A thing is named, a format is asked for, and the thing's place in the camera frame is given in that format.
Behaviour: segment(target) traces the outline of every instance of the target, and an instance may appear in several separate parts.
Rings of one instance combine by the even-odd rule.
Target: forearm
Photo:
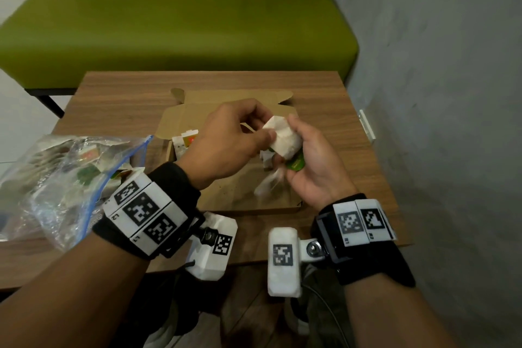
[[[106,346],[148,263],[90,234],[0,305],[2,346]]]
[[[416,288],[376,274],[346,285],[344,295],[359,348],[456,347]]]

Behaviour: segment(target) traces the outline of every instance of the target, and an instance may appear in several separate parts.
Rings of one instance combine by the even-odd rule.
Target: black bench leg
[[[57,103],[51,98],[49,95],[36,95],[38,101],[42,102],[45,107],[47,107],[51,112],[56,114],[59,118],[62,118],[65,112],[61,107],[57,105]]]

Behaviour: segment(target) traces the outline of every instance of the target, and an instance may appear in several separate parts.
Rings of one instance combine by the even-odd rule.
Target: person's left hand
[[[262,129],[272,112],[255,99],[227,102],[208,115],[183,157],[176,163],[194,188],[203,190],[214,180],[231,176],[269,148],[274,130]],[[246,122],[256,132],[241,123]]]

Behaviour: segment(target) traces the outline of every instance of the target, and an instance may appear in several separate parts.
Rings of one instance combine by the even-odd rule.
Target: hand
[[[286,178],[308,205],[320,211],[332,202],[359,192],[343,161],[317,128],[293,114],[288,116],[288,124],[303,138],[306,165],[298,172],[287,169]]]
[[[276,140],[274,130],[262,129],[272,112],[255,99],[227,102],[210,113],[197,137],[176,163],[194,188],[203,190],[231,176]],[[241,123],[246,122],[255,132]]]

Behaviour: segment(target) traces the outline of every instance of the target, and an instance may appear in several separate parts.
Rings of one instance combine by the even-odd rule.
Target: wrist-mounted device
[[[269,233],[268,291],[272,296],[301,295],[301,262],[324,261],[336,270],[341,285],[384,273],[401,285],[415,279],[379,201],[364,194],[336,201],[315,218],[310,235],[300,240],[297,230],[278,227]]]
[[[176,164],[165,163],[148,176],[134,171],[103,204],[103,217],[93,232],[142,259],[170,258],[189,239],[187,271],[203,280],[217,280],[238,229],[236,221],[196,208],[199,191]]]

